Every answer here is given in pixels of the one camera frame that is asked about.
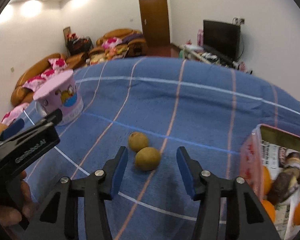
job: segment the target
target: dark red floor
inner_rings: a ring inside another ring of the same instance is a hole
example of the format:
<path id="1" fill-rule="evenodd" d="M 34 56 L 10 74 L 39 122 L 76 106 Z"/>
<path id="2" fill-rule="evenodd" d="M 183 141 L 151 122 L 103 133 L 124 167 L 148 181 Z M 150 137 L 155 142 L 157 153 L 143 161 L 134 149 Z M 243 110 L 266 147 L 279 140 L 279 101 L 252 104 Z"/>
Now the dark red floor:
<path id="1" fill-rule="evenodd" d="M 155 47 L 148 49 L 148 56 L 179 57 L 180 50 L 173 46 Z"/>

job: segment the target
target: television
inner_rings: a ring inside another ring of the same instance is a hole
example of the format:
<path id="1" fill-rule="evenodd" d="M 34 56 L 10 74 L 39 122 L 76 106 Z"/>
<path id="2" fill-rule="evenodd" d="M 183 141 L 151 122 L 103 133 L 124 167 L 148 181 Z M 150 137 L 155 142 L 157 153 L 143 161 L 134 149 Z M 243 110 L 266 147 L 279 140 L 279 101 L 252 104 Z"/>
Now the television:
<path id="1" fill-rule="evenodd" d="M 203 44 L 214 48 L 225 56 L 237 61 L 240 49 L 240 26 L 216 22 L 203 21 Z"/>

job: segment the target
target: pink bottle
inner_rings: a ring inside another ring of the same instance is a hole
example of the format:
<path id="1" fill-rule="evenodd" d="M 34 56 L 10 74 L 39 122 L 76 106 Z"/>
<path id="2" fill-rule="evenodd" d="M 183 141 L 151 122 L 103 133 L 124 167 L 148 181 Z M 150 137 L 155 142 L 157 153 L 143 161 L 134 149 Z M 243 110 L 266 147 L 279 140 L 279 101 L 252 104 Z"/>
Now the pink bottle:
<path id="1" fill-rule="evenodd" d="M 203 47 L 203 29 L 198 31 L 198 46 Z"/>

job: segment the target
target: pink lid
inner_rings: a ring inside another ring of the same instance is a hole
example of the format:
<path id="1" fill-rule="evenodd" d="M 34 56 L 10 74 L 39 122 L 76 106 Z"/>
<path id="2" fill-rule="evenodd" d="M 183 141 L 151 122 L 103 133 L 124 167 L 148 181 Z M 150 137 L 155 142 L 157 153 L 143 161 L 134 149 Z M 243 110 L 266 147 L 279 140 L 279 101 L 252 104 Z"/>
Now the pink lid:
<path id="1" fill-rule="evenodd" d="M 33 100 L 44 98 L 49 95 L 53 90 L 56 90 L 60 85 L 66 83 L 73 77 L 73 70 L 65 70 L 59 75 L 51 78 L 45 82 L 33 95 Z"/>

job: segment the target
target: brown door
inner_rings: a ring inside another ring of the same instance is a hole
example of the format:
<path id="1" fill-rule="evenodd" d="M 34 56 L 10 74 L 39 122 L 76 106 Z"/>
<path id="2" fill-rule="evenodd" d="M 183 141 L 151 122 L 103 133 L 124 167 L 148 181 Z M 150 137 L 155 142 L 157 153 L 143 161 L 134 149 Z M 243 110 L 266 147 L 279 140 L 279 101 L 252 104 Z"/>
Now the brown door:
<path id="1" fill-rule="evenodd" d="M 139 0 L 143 34 L 148 46 L 170 44 L 167 0 Z"/>

